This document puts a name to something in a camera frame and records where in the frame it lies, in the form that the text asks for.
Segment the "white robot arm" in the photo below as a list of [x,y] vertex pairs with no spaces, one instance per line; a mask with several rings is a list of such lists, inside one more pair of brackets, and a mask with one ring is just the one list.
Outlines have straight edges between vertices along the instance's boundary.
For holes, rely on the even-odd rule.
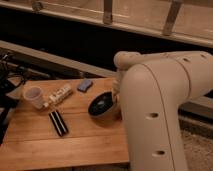
[[213,55],[121,51],[114,64],[131,171],[188,171],[178,108],[213,90]]

